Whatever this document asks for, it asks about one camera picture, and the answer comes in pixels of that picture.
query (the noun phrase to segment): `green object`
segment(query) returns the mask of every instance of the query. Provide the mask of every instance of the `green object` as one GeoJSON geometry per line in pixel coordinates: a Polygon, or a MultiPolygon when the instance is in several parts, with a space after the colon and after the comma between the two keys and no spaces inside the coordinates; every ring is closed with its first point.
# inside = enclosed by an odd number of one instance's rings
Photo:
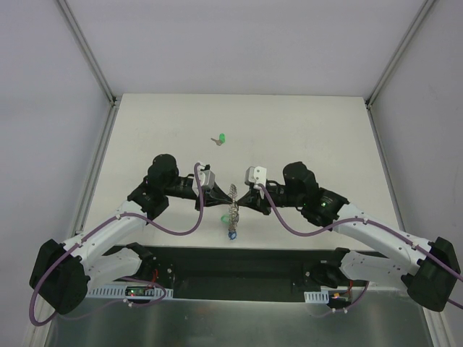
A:
{"type": "Polygon", "coordinates": [[[222,217],[220,218],[220,220],[222,221],[222,223],[229,224],[229,222],[230,222],[230,216],[229,216],[229,215],[222,215],[222,217]]]}

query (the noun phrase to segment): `wire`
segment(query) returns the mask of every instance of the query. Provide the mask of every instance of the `wire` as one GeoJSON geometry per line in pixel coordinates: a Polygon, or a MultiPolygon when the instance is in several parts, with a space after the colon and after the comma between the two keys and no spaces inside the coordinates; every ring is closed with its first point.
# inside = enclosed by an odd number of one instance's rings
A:
{"type": "Polygon", "coordinates": [[[344,293],[339,293],[339,295],[349,294],[349,298],[352,298],[352,287],[354,286],[354,281],[349,280],[349,287],[344,293]]]}
{"type": "Polygon", "coordinates": [[[311,314],[311,316],[314,317],[314,318],[323,318],[323,317],[326,317],[326,316],[328,316],[328,315],[330,315],[332,313],[347,313],[348,311],[350,311],[351,309],[356,307],[359,304],[359,302],[365,297],[365,294],[367,293],[369,285],[370,285],[370,282],[367,281],[367,283],[365,284],[365,287],[362,290],[362,293],[360,293],[360,295],[345,309],[332,309],[332,310],[327,311],[327,312],[325,312],[323,314],[319,314],[319,315],[311,314]]]}
{"type": "MultiPolygon", "coordinates": [[[[203,191],[202,189],[200,188],[201,187],[201,181],[200,181],[200,178],[197,174],[197,168],[200,166],[201,164],[200,163],[196,163],[195,164],[195,167],[194,167],[194,175],[195,175],[195,180],[196,180],[196,184],[198,186],[198,194],[199,194],[199,198],[200,198],[200,214],[197,218],[197,221],[196,221],[196,224],[188,231],[183,231],[183,232],[176,232],[176,231],[170,231],[169,229],[167,228],[164,228],[163,226],[160,226],[159,224],[153,222],[152,220],[146,218],[144,215],[140,215],[138,213],[121,213],[120,215],[120,218],[123,218],[123,217],[136,217],[136,218],[139,218],[139,219],[142,219],[144,220],[145,222],[151,224],[152,226],[155,226],[156,228],[158,228],[159,230],[165,232],[165,233],[168,233],[170,235],[175,235],[175,236],[185,236],[185,235],[189,235],[191,234],[192,232],[194,232],[201,224],[201,221],[203,220],[203,212],[204,212],[204,196],[203,196],[203,191]]],[[[99,226],[97,226],[96,228],[94,228],[91,232],[89,232],[88,234],[86,234],[84,237],[82,237],[81,239],[81,242],[86,242],[90,237],[92,237],[93,235],[95,235],[96,233],[98,233],[101,229],[103,229],[105,226],[107,226],[108,224],[114,222],[115,220],[118,220],[118,217],[114,216],[114,217],[111,217],[109,218],[108,220],[102,222],[102,224],[100,224],[99,226]]],[[[47,271],[43,274],[43,276],[41,277],[40,280],[38,280],[37,284],[35,285],[35,288],[34,288],[34,292],[30,298],[30,303],[29,303],[29,320],[30,322],[36,326],[36,327],[42,327],[46,324],[48,324],[53,318],[55,318],[55,316],[58,314],[57,311],[55,311],[54,313],[52,313],[50,315],[50,317],[48,317],[47,319],[45,319],[44,321],[42,322],[39,322],[37,321],[37,319],[35,318],[35,302],[37,301],[37,296],[38,296],[38,292],[40,291],[40,289],[42,288],[42,285],[43,283],[45,282],[45,280],[48,278],[48,276],[50,276],[50,274],[53,272],[53,270],[55,270],[58,265],[60,265],[62,263],[62,261],[64,259],[67,258],[68,255],[71,255],[71,253],[73,253],[73,251],[75,251],[80,245],[79,244],[74,244],[74,246],[70,247],[60,258],[58,258],[48,269],[47,271]]]]}
{"type": "MultiPolygon", "coordinates": [[[[152,284],[154,285],[155,287],[161,289],[163,291],[163,295],[157,299],[154,299],[154,300],[151,300],[150,302],[146,303],[146,304],[138,304],[136,302],[131,302],[132,306],[133,307],[146,307],[146,306],[153,306],[154,304],[157,304],[158,302],[160,302],[162,299],[164,299],[166,296],[167,296],[167,290],[157,284],[157,283],[152,283],[152,282],[149,282],[147,280],[139,280],[137,278],[131,278],[131,277],[123,277],[122,280],[128,280],[128,281],[131,281],[131,282],[138,282],[138,283],[144,283],[144,284],[152,284]]],[[[62,318],[63,320],[81,320],[82,318],[86,318],[88,316],[91,316],[92,314],[94,313],[97,313],[99,311],[101,311],[102,309],[105,309],[106,307],[109,307],[117,302],[125,302],[124,299],[116,299],[116,300],[111,300],[109,302],[106,302],[103,306],[100,306],[99,308],[97,309],[94,309],[93,311],[91,312],[88,312],[88,313],[85,313],[81,316],[78,316],[78,317],[66,317],[66,316],[62,316],[60,315],[59,317],[62,318]]]]}
{"type": "MultiPolygon", "coordinates": [[[[325,226],[317,231],[313,231],[311,233],[301,233],[299,231],[295,231],[293,228],[291,228],[290,226],[288,226],[288,224],[286,224],[286,222],[284,221],[284,219],[281,217],[280,213],[278,212],[278,209],[276,208],[275,206],[275,202],[273,202],[272,200],[272,197],[270,196],[270,194],[268,193],[268,190],[266,189],[266,187],[263,185],[263,184],[259,184],[259,187],[262,188],[268,202],[270,203],[270,206],[272,207],[272,210],[275,212],[275,215],[276,217],[278,218],[278,220],[280,221],[280,223],[282,224],[282,226],[287,230],[289,231],[291,234],[294,234],[296,236],[302,236],[302,237],[308,237],[308,236],[315,236],[315,235],[318,235],[318,234],[321,234],[323,233],[324,231],[327,231],[327,230],[330,230],[332,228],[334,228],[335,226],[339,226],[341,224],[345,224],[345,223],[351,223],[351,222],[362,222],[362,223],[367,223],[367,224],[370,224],[372,226],[375,226],[379,229],[382,229],[392,235],[394,235],[396,238],[402,240],[403,242],[405,242],[406,244],[408,244],[409,246],[411,246],[412,248],[420,251],[421,253],[423,253],[426,257],[428,257],[429,259],[433,260],[435,263],[437,263],[439,266],[441,266],[444,270],[446,270],[448,273],[450,273],[451,275],[453,275],[457,280],[459,280],[460,282],[463,282],[463,276],[460,275],[459,273],[457,273],[455,270],[451,269],[449,266],[447,266],[446,264],[444,264],[442,261],[440,261],[437,257],[435,257],[434,255],[432,255],[430,252],[426,251],[425,249],[423,249],[421,246],[419,245],[414,245],[412,240],[408,239],[407,237],[405,236],[402,236],[400,233],[398,233],[397,231],[389,228],[388,226],[385,226],[381,223],[378,223],[378,222],[375,222],[374,220],[364,220],[363,218],[346,218],[346,219],[342,219],[342,220],[338,220],[332,224],[330,224],[329,226],[325,226]]],[[[459,307],[459,308],[462,308],[463,309],[463,305],[461,304],[458,304],[456,303],[455,301],[448,301],[450,302],[451,304],[459,307]]]]}

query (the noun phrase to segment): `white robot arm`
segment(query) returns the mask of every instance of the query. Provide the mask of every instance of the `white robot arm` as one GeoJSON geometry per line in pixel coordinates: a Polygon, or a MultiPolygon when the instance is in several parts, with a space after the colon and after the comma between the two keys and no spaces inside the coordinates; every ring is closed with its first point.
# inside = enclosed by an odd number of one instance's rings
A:
{"type": "Polygon", "coordinates": [[[332,288],[337,287],[343,278],[372,281],[406,291],[418,304],[433,311],[443,310],[456,283],[456,276],[460,274],[455,251],[449,241],[438,237],[431,242],[388,227],[345,197],[319,187],[315,174],[302,162],[291,163],[284,168],[285,185],[267,181],[266,172],[261,167],[247,170],[245,181],[250,190],[238,201],[238,205],[264,215],[270,214],[273,209],[283,226],[298,236],[335,231],[383,255],[373,257],[349,249],[336,249],[331,262],[320,264],[315,271],[310,271],[313,280],[332,288]],[[309,223],[323,228],[308,234],[295,231],[282,220],[277,207],[295,207],[309,223]]]}
{"type": "MultiPolygon", "coordinates": [[[[346,279],[368,280],[406,291],[424,307],[443,310],[456,278],[418,249],[431,253],[460,274],[450,242],[442,238],[430,242],[384,226],[346,198],[319,187],[313,172],[301,162],[284,168],[285,185],[268,181],[266,173],[267,170],[260,166],[249,168],[245,183],[250,190],[233,203],[264,215],[270,214],[273,209],[287,230],[298,236],[310,236],[288,227],[277,210],[277,207],[295,207],[309,223],[352,237],[383,255],[373,257],[348,249],[336,249],[332,260],[320,263],[310,271],[310,277],[316,283],[336,288],[346,279]]],[[[125,236],[142,230],[146,223],[155,224],[153,220],[169,206],[168,196],[195,200],[195,208],[200,210],[196,225],[184,233],[156,225],[174,235],[187,235],[196,230],[203,207],[232,204],[232,199],[216,185],[209,166],[198,163],[195,175],[180,177],[175,158],[159,155],[143,182],[106,222],[61,244],[49,240],[41,247],[30,279],[31,287],[59,314],[66,314],[93,288],[124,276],[144,277],[145,271],[151,271],[154,266],[153,255],[143,246],[129,244],[116,253],[105,254],[125,236]],[[59,266],[53,267],[56,260],[66,253],[67,257],[59,266]]]]}

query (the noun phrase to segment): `white wall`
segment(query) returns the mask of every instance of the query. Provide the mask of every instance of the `white wall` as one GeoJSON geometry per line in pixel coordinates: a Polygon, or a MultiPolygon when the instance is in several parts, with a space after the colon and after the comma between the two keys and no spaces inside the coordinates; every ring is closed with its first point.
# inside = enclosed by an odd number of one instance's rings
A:
{"type": "Polygon", "coordinates": [[[0,346],[20,346],[39,246],[63,239],[108,113],[53,1],[0,11],[0,346]]]}
{"type": "Polygon", "coordinates": [[[424,0],[69,0],[123,93],[368,97],[424,0]]]}
{"type": "MultiPolygon", "coordinates": [[[[463,267],[463,1],[437,3],[373,106],[408,231],[453,242],[463,267]]],[[[463,285],[453,299],[463,303],[463,285]]],[[[463,311],[446,308],[456,341],[463,311]]]]}

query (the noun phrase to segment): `purple cable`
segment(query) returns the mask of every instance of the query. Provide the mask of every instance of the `purple cable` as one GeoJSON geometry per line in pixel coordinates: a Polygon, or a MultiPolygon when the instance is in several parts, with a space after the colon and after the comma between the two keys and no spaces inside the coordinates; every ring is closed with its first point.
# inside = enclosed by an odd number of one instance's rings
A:
{"type": "Polygon", "coordinates": [[[331,229],[331,228],[333,228],[335,226],[339,226],[339,225],[344,224],[344,223],[363,221],[363,219],[360,219],[360,218],[347,218],[347,219],[343,219],[343,220],[338,220],[337,222],[334,222],[333,224],[330,224],[329,226],[326,226],[326,227],[324,227],[322,229],[318,229],[317,231],[313,231],[311,233],[301,233],[299,231],[294,230],[288,224],[286,224],[283,217],[281,217],[280,212],[278,212],[278,209],[276,208],[275,202],[273,202],[273,199],[270,196],[270,194],[268,193],[268,190],[263,186],[263,184],[259,184],[259,187],[262,188],[263,193],[265,194],[268,202],[270,203],[270,206],[272,207],[272,210],[275,212],[275,215],[278,218],[278,220],[280,221],[280,223],[282,224],[282,226],[287,231],[289,231],[291,234],[294,234],[296,236],[301,236],[301,237],[315,236],[315,235],[321,234],[324,231],[327,231],[327,230],[329,230],[329,229],[331,229]]]}
{"type": "MultiPolygon", "coordinates": [[[[268,202],[270,203],[270,206],[272,207],[272,210],[275,212],[275,215],[276,217],[278,218],[278,220],[280,221],[280,223],[282,224],[282,226],[287,230],[289,231],[291,234],[294,234],[294,235],[297,235],[297,236],[315,236],[315,235],[318,235],[318,234],[321,234],[323,233],[324,231],[327,231],[328,229],[331,229],[331,228],[334,228],[335,226],[339,226],[341,224],[345,224],[345,223],[351,223],[351,222],[362,222],[364,223],[364,220],[362,218],[346,218],[346,219],[342,219],[342,220],[338,220],[332,224],[330,224],[329,226],[326,226],[322,229],[319,229],[317,231],[313,231],[311,233],[300,233],[299,231],[295,231],[293,228],[291,228],[290,226],[288,226],[288,224],[286,224],[286,222],[284,221],[284,219],[281,217],[280,213],[278,212],[277,208],[276,208],[276,205],[275,205],[275,202],[273,202],[272,200],[272,197],[270,196],[270,194],[268,193],[268,190],[265,188],[265,186],[263,184],[259,184],[259,187],[263,190],[263,193],[265,194],[268,202]]],[[[413,242],[412,240],[408,239],[407,237],[405,236],[402,236],[401,234],[399,234],[398,232],[396,232],[395,230],[389,228],[388,226],[385,226],[381,223],[378,223],[378,222],[375,222],[374,220],[367,220],[367,224],[371,224],[372,226],[375,226],[379,229],[383,229],[384,231],[387,231],[388,233],[394,235],[396,238],[402,240],[403,242],[405,242],[406,244],[410,245],[413,247],[413,242]]],[[[450,273],[451,275],[453,275],[457,280],[463,282],[463,276],[460,275],[459,273],[457,273],[455,270],[451,269],[449,266],[447,266],[446,264],[444,264],[442,261],[440,261],[438,258],[436,258],[434,255],[432,255],[430,252],[426,251],[425,249],[423,249],[421,246],[416,246],[415,247],[416,250],[420,251],[421,253],[423,253],[426,257],[428,257],[429,259],[431,259],[432,261],[434,261],[435,263],[437,263],[439,266],[441,266],[444,270],[446,270],[448,273],[450,273]]],[[[455,305],[456,307],[459,307],[459,308],[462,308],[463,305],[461,304],[458,304],[456,303],[455,301],[453,300],[448,300],[448,302],[450,304],[453,304],[455,305]]]]}
{"type": "Polygon", "coordinates": [[[35,318],[34,315],[34,308],[35,308],[35,301],[37,300],[37,295],[38,291],[41,289],[41,286],[43,285],[43,282],[47,279],[48,276],[50,276],[51,272],[56,269],[56,267],[68,256],[70,255],[73,251],[75,251],[79,247],[79,244],[75,244],[71,248],[69,248],[60,258],[58,258],[57,261],[53,263],[52,266],[48,268],[48,270],[43,274],[40,280],[38,280],[37,285],[35,286],[34,292],[32,294],[32,297],[30,298],[30,304],[29,304],[29,319],[30,322],[35,325],[36,327],[42,327],[45,324],[49,323],[55,316],[58,314],[58,312],[53,312],[50,317],[48,317],[46,320],[39,322],[35,318]]]}
{"type": "MultiPolygon", "coordinates": [[[[161,289],[163,291],[163,295],[160,298],[157,298],[155,300],[151,300],[150,302],[148,302],[146,304],[137,304],[136,302],[132,302],[133,307],[152,306],[154,304],[157,304],[159,301],[161,301],[162,299],[164,299],[167,296],[167,290],[163,286],[161,286],[161,285],[159,285],[157,283],[148,282],[147,280],[139,280],[137,278],[131,278],[131,277],[123,277],[121,279],[122,280],[128,280],[128,281],[131,281],[131,282],[149,284],[149,285],[155,286],[156,288],[159,288],[159,289],[161,289]]],[[[105,309],[106,307],[111,306],[111,305],[113,305],[113,304],[115,304],[117,302],[124,302],[124,301],[121,300],[121,299],[111,300],[109,302],[106,302],[103,306],[100,306],[99,308],[94,309],[92,312],[85,313],[82,316],[78,316],[78,317],[66,317],[66,316],[59,316],[59,317],[62,318],[63,320],[81,320],[82,318],[86,318],[88,316],[91,316],[92,314],[97,313],[97,312],[101,311],[102,309],[105,309]]]]}
{"type": "MultiPolygon", "coordinates": [[[[193,233],[194,231],[196,231],[201,222],[203,221],[203,213],[204,213],[204,196],[203,196],[203,191],[202,189],[200,188],[201,187],[201,181],[200,181],[200,177],[198,176],[197,174],[197,168],[200,166],[201,164],[199,163],[196,163],[195,164],[195,167],[194,167],[194,174],[195,174],[195,180],[196,180],[196,185],[199,187],[199,198],[200,198],[200,215],[198,216],[197,218],[197,221],[196,221],[196,224],[190,229],[190,230],[187,230],[187,231],[172,231],[172,230],[169,230],[167,228],[164,228],[163,226],[160,226],[159,224],[157,224],[156,222],[146,218],[144,215],[141,215],[139,213],[132,213],[132,212],[124,212],[124,213],[121,213],[120,217],[136,217],[136,218],[139,218],[139,219],[142,219],[144,220],[146,223],[149,223],[151,224],[152,226],[154,226],[155,228],[163,231],[164,233],[167,233],[169,235],[174,235],[174,236],[186,236],[186,235],[190,235],[191,233],[193,233]]],[[[117,217],[111,217],[110,219],[108,219],[106,222],[105,222],[105,225],[106,226],[107,224],[113,222],[114,220],[117,220],[117,217]]],[[[90,237],[92,237],[93,235],[95,235],[95,233],[97,233],[101,228],[103,228],[104,226],[99,226],[97,227],[96,229],[92,230],[90,233],[88,233],[87,235],[85,235],[84,237],[82,237],[82,242],[85,242],[87,241],[90,237]]]]}
{"type": "MultiPolygon", "coordinates": [[[[196,224],[188,231],[183,231],[183,232],[176,232],[176,231],[170,231],[169,229],[166,229],[164,228],[163,226],[160,226],[159,224],[153,222],[152,220],[149,220],[148,218],[146,218],[144,215],[140,215],[138,213],[122,213],[120,215],[120,217],[136,217],[136,218],[140,218],[140,219],[143,219],[144,221],[146,221],[147,223],[151,224],[152,226],[155,226],[156,228],[158,228],[159,230],[161,231],[164,231],[165,233],[168,233],[170,235],[175,235],[175,236],[185,236],[185,235],[189,235],[191,234],[193,231],[196,231],[196,229],[200,226],[201,224],[201,221],[203,220],[203,212],[204,212],[204,196],[203,196],[203,191],[201,189],[201,181],[200,181],[200,178],[197,174],[197,168],[200,166],[201,164],[199,163],[196,163],[195,164],[195,167],[194,167],[194,175],[195,175],[195,180],[196,180],[196,184],[197,184],[197,187],[198,187],[198,194],[199,194],[199,198],[200,198],[200,215],[199,217],[197,218],[197,222],[196,224]]],[[[114,217],[111,217],[109,218],[107,221],[103,222],[102,224],[100,224],[99,226],[97,226],[96,228],[94,228],[91,232],[89,232],[87,235],[85,235],[84,237],[82,237],[82,242],[85,242],[87,241],[90,237],[92,237],[93,235],[95,235],[96,233],[98,233],[102,228],[104,228],[105,226],[107,226],[108,224],[114,222],[115,220],[118,220],[118,218],[116,216],[114,217]]],[[[36,326],[36,327],[42,327],[44,326],[45,324],[49,323],[53,318],[55,318],[55,316],[57,315],[57,312],[55,311],[53,314],[51,314],[50,317],[48,317],[46,320],[42,321],[42,322],[39,322],[37,321],[37,319],[35,318],[35,301],[37,300],[37,295],[38,295],[38,292],[40,291],[43,283],[45,282],[45,280],[47,279],[48,276],[50,276],[51,272],[53,270],[56,269],[56,267],[61,264],[61,262],[66,259],[66,257],[68,255],[70,255],[71,253],[73,253],[73,251],[76,250],[76,248],[79,247],[79,244],[75,244],[74,246],[72,246],[71,248],[69,248],[60,258],[58,258],[57,261],[55,261],[53,263],[52,266],[50,266],[49,269],[47,269],[47,271],[43,274],[43,276],[41,277],[41,279],[37,282],[37,285],[35,286],[34,288],[34,292],[32,294],[32,297],[30,298],[30,304],[29,304],[29,320],[30,322],[36,326]]]]}
{"type": "Polygon", "coordinates": [[[370,282],[367,282],[365,284],[365,287],[363,287],[362,293],[360,293],[360,295],[348,307],[346,307],[346,312],[344,311],[344,309],[335,309],[334,311],[333,310],[327,311],[320,315],[311,314],[311,316],[314,318],[323,318],[323,317],[329,316],[332,313],[340,313],[340,312],[347,313],[348,311],[350,311],[351,309],[353,309],[359,304],[360,300],[362,300],[362,298],[365,296],[365,293],[367,292],[369,285],[370,285],[370,282]]]}

